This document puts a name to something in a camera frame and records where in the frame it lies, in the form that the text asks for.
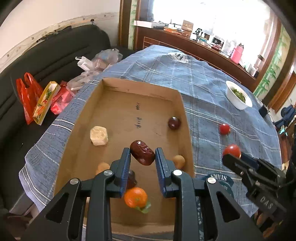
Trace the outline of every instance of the white plastic container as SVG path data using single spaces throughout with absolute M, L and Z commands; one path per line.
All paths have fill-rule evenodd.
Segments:
M 227 89 L 226 89 L 226 97 L 227 99 L 239 110 L 244 110 L 247 107 L 252 107 L 252 101 L 250 97 L 247 95 L 246 92 L 242 88 L 240 88 L 236 83 L 233 83 L 231 81 L 226 81 Z M 245 99 L 246 103 L 242 102 L 231 90 L 231 88 L 237 89 L 239 92 L 241 92 Z

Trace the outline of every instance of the blue tablecloth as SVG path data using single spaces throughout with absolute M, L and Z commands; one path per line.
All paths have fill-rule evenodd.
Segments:
M 51 200 L 67 139 L 87 99 L 104 77 L 117 77 L 178 90 L 183 98 L 190 128 L 196 177 L 213 176 L 233 195 L 247 214 L 257 207 L 246 196 L 241 178 L 222 164 L 222 152 L 232 143 L 252 157 L 281 167 L 279 139 L 267 115 L 262 118 L 253 94 L 240 85 L 253 107 L 236 109 L 225 96 L 227 80 L 236 82 L 206 62 L 178 50 L 153 45 L 106 69 L 86 83 L 41 139 L 29 150 L 19 173 L 26 194 L 39 210 Z M 219 124 L 228 123 L 231 133 L 219 134 Z

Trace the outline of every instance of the pink bottle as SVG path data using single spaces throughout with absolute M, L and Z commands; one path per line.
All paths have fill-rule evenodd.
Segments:
M 239 45 L 237 45 L 232 54 L 231 54 L 231 57 L 230 59 L 235 62 L 236 64 L 239 63 L 241 57 L 242 57 L 242 52 L 244 51 L 244 45 L 242 43 L 240 43 Z

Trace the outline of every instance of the window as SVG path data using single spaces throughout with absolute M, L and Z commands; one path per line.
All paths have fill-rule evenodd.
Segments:
M 270 8 L 262 0 L 154 0 L 155 22 L 194 23 L 206 34 L 244 44 L 242 60 L 254 64 L 269 35 Z

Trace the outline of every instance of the silver bolt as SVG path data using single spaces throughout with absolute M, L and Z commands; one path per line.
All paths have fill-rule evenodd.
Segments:
M 177 169 L 177 170 L 174 170 L 174 171 L 173 171 L 173 174 L 174 174 L 175 176 L 180 176 L 180 175 L 182 175 L 182 171 L 179 170 L 179 169 Z
M 104 175 L 105 176 L 111 176 L 112 175 L 112 171 L 111 170 L 106 170 L 106 171 L 104 171 Z
M 70 183 L 71 183 L 72 185 L 75 185 L 75 184 L 77 184 L 78 182 L 79 182 L 79 180 L 78 180 L 77 178 L 73 178 L 73 179 L 70 180 Z
M 216 183 L 216 179 L 213 178 L 213 177 L 209 177 L 209 178 L 207 179 L 207 181 L 208 181 L 208 183 L 210 183 L 210 184 L 214 184 L 214 183 Z

